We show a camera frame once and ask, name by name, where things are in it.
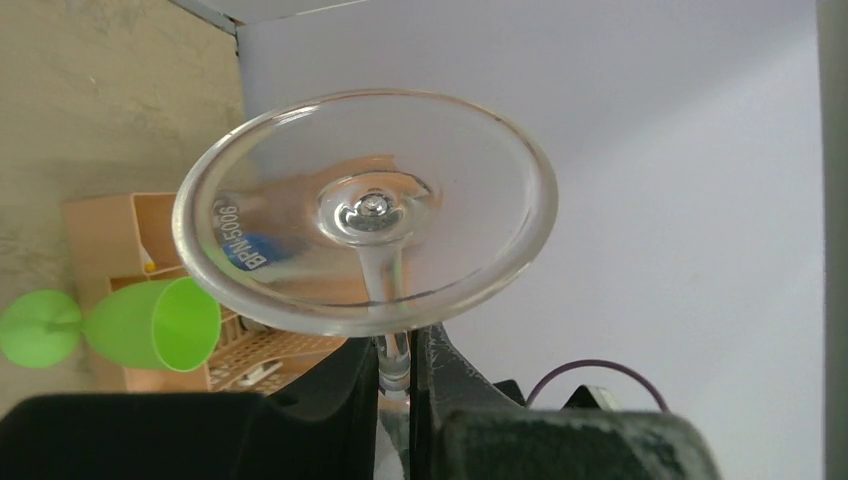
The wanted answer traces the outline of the clear wine glass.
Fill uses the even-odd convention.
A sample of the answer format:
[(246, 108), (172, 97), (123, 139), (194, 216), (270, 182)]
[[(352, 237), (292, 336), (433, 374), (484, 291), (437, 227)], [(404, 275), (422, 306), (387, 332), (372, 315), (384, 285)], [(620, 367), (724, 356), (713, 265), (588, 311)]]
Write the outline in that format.
[(413, 383), (413, 331), (504, 289), (557, 216), (543, 150), (462, 99), (364, 89), (260, 114), (214, 143), (175, 197), (189, 274), (268, 327), (371, 338), (388, 397)]

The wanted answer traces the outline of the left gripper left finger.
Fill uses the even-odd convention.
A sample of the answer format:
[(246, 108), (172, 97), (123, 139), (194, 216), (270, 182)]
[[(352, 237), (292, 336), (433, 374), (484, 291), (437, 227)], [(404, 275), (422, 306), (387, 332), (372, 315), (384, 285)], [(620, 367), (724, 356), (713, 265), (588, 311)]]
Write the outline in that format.
[(59, 394), (1, 421), (5, 479), (368, 479), (377, 360), (351, 339), (271, 395)]

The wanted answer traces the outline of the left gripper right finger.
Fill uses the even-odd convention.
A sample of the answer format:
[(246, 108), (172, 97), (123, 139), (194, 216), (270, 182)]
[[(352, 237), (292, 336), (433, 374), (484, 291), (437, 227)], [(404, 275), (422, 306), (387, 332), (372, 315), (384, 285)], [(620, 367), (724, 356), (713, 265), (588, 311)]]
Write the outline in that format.
[(413, 479), (718, 479), (700, 433), (665, 412), (531, 410), (441, 325), (412, 335)]

